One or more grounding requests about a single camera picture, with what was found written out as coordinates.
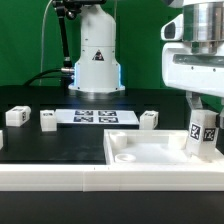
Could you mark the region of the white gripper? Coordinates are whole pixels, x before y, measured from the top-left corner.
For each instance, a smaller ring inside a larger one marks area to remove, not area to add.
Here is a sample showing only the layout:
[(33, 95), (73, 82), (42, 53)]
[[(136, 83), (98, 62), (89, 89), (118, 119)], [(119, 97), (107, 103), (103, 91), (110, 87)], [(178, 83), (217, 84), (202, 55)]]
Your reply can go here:
[(187, 91), (191, 115), (203, 110), (199, 93), (222, 97), (215, 125), (224, 128), (224, 43), (218, 45), (214, 55), (195, 55), (189, 44), (166, 43), (162, 50), (162, 78), (166, 86)]

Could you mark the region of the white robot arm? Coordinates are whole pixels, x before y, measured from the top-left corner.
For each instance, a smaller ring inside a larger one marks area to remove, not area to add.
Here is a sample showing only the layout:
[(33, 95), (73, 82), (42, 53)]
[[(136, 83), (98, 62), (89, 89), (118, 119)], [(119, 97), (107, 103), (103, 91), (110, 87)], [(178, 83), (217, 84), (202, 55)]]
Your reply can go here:
[[(202, 108), (202, 94), (224, 100), (224, 0), (163, 0), (182, 13), (160, 31), (162, 78), (184, 90), (191, 109)], [(70, 89), (87, 96), (121, 91), (115, 59), (116, 23), (95, 2), (81, 8), (81, 55)]]

